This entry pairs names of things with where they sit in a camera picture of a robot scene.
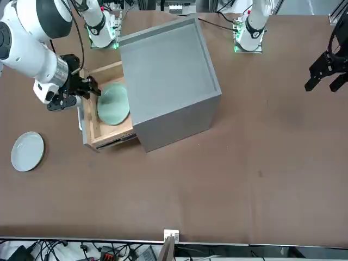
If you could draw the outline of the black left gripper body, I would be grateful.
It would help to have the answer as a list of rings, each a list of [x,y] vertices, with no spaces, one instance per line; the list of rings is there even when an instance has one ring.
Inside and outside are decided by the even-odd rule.
[[[340,56],[324,51],[317,60],[310,66],[310,77],[323,79],[335,73],[345,72],[347,67],[347,56]]]

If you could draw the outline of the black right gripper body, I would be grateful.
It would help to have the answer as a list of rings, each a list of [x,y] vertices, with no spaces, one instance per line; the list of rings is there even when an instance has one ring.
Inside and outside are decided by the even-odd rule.
[[[79,90],[81,83],[79,73],[72,74],[74,70],[79,69],[79,58],[74,54],[61,55],[60,57],[67,63],[69,71],[67,80],[59,89],[59,93],[66,94],[68,96],[83,96],[82,92]]]

